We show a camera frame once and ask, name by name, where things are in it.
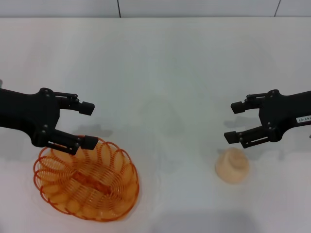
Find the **orange wire basket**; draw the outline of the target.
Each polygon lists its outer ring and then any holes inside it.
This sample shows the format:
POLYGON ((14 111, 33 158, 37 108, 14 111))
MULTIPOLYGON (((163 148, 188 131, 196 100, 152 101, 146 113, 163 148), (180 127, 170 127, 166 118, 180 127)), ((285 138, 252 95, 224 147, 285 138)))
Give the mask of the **orange wire basket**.
POLYGON ((43 148, 33 166, 42 199, 57 211, 84 220, 125 218, 136 205, 139 176, 129 154, 99 139, 75 155, 43 148))

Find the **beige swirl bread bun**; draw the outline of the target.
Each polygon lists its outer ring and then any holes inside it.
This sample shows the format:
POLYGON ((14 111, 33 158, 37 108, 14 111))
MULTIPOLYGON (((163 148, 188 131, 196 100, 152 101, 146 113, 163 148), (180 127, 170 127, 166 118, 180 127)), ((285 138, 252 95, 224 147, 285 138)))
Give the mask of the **beige swirl bread bun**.
POLYGON ((215 163, 217 176, 229 184, 241 183, 247 177, 249 169, 248 159, 244 152, 238 148, 228 148, 215 163))

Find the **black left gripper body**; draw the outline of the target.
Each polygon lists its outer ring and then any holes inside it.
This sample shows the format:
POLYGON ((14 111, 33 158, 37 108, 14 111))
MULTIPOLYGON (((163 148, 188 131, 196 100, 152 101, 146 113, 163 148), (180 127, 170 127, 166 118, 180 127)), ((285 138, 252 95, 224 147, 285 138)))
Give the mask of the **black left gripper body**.
POLYGON ((59 120, 54 92, 41 88, 35 94, 0 89, 0 127, 26 133, 36 147, 47 147, 59 120))

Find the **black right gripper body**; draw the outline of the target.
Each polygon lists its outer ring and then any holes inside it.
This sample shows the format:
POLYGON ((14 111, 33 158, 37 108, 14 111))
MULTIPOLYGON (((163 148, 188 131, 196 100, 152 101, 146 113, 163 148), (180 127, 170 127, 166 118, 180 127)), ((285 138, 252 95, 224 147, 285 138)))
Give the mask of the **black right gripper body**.
POLYGON ((271 142, 280 141, 292 128, 311 125, 311 91, 282 95, 268 92, 259 109, 261 124, 271 142))

